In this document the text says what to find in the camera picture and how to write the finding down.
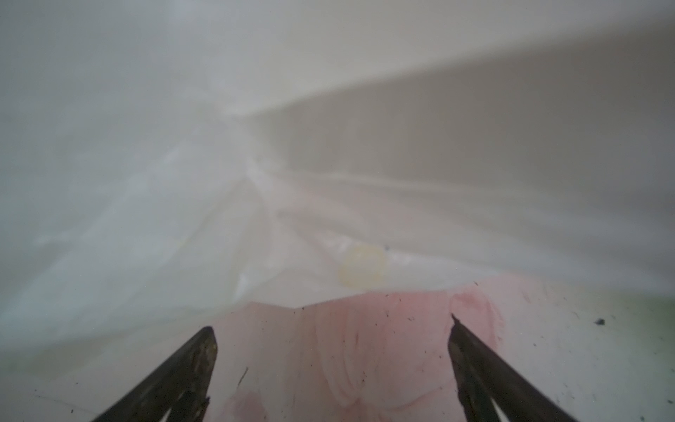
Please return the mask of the pink peach-print plastic bag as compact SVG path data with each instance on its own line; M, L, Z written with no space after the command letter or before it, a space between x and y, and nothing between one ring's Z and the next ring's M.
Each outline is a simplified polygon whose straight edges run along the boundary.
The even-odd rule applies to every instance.
M252 302L216 322L210 421L462 421L448 339L504 335L488 283L378 292L295 309Z

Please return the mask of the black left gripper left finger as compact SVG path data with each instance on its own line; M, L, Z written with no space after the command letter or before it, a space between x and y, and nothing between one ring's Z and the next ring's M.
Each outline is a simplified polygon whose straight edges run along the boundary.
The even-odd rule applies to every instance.
M202 422L218 346L214 329L201 328L95 422Z

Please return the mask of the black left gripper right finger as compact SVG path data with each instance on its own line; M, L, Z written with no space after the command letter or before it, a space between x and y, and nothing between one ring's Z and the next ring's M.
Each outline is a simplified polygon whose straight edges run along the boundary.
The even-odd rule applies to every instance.
M458 399L468 421L574 422L458 319L448 338Z

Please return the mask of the pale yellow pear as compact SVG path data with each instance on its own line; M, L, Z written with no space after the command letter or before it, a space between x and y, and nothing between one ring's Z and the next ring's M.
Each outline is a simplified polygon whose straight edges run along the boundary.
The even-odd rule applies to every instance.
M388 254L382 246L355 244L343 254L339 280L348 288L373 290L384 284L387 267Z

